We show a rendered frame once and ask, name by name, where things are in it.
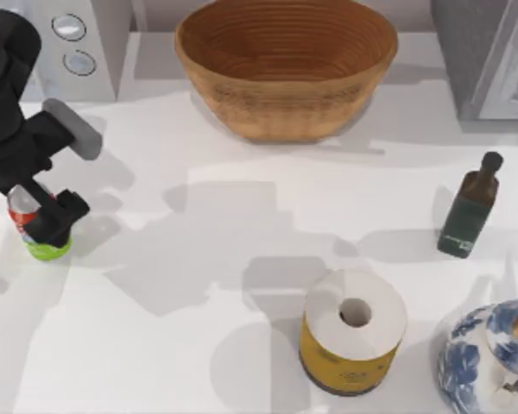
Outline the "red white and green can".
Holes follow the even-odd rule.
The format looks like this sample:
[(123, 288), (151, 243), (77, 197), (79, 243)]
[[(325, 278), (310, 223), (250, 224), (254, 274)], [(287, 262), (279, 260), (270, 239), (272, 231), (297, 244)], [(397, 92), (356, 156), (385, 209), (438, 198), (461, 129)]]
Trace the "red white and green can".
[(69, 231), (60, 237), (60, 246), (55, 247), (45, 243), (37, 243), (28, 235), (23, 226), (37, 217), (41, 205), (20, 185), (15, 186), (7, 195), (9, 216), (16, 225), (27, 250), (37, 259), (51, 261), (66, 254), (72, 245)]

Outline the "small microwave knob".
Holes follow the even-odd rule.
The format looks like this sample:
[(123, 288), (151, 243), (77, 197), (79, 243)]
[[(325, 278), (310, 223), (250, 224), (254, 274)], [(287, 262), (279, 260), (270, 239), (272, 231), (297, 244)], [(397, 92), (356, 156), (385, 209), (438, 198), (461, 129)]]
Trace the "small microwave knob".
[(96, 60), (91, 54), (82, 50), (65, 53), (62, 63), (71, 74), (79, 77), (90, 76), (97, 70)]

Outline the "pale microwave oven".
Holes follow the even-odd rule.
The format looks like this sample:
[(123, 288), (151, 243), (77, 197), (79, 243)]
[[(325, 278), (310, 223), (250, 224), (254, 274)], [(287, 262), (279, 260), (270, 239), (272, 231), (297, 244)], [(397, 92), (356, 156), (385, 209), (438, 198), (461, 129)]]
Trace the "pale microwave oven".
[[(23, 99), (47, 97), (66, 102), (117, 100), (133, 15), (131, 0), (18, 0), (18, 10), (34, 24), (42, 49)], [(74, 14), (86, 25), (80, 41), (64, 41), (51, 28), (55, 16)], [(71, 74), (62, 63), (65, 53), (82, 50), (93, 56), (97, 70), (90, 76)]]

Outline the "large microwave knob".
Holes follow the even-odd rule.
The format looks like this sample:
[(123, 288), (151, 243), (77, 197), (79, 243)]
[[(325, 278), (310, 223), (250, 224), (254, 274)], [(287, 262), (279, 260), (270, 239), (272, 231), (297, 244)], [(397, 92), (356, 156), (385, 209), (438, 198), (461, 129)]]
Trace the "large microwave knob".
[(80, 41), (86, 35), (84, 21), (74, 14), (55, 16), (51, 21), (51, 28), (64, 41)]

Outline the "brown woven basket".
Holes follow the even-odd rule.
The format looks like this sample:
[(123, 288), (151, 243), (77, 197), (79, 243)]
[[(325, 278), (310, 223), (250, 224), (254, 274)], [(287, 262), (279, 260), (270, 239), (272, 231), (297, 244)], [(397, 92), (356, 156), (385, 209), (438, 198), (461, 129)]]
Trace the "brown woven basket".
[(259, 143), (315, 143), (372, 97), (398, 36), (357, 0), (212, 0), (179, 23), (174, 46), (230, 132)]

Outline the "paper roll with yellow wrapper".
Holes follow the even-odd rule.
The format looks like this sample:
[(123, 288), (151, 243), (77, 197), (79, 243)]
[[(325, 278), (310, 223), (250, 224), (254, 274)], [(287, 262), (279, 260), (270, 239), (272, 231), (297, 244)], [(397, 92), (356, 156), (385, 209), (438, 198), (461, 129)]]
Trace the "paper roll with yellow wrapper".
[(384, 380), (406, 328), (406, 305), (388, 281), (364, 270), (337, 270), (306, 293), (300, 362), (326, 392), (365, 394)]

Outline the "dark green bottle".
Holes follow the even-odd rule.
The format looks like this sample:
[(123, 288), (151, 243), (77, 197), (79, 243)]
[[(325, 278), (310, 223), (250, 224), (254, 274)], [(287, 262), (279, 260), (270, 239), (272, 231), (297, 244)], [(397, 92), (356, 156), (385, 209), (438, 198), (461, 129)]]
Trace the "dark green bottle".
[(461, 259), (471, 254), (496, 201), (503, 157), (487, 152), (478, 170), (467, 172), (439, 232), (437, 249)]

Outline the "grey cabinet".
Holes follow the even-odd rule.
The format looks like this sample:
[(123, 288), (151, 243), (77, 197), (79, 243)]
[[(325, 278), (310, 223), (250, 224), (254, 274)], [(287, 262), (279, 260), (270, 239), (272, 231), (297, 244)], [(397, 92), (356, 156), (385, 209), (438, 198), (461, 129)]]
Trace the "grey cabinet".
[(461, 120), (473, 117), (475, 89), (507, 0), (431, 0), (431, 12)]

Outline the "blue and white teapot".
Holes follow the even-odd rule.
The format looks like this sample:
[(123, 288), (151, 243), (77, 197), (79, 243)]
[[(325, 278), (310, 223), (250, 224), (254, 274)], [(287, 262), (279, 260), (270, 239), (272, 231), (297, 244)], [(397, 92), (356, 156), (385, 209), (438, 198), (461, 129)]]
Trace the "blue and white teapot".
[(454, 414), (518, 414), (518, 298), (479, 307), (450, 330), (437, 383)]

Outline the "grey cabinet door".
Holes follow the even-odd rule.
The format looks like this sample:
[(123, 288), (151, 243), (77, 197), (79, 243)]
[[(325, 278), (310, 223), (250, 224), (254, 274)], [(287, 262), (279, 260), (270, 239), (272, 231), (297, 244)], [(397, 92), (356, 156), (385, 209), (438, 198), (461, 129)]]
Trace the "grey cabinet door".
[(518, 120), (518, 0), (507, 0), (471, 103), (475, 119)]

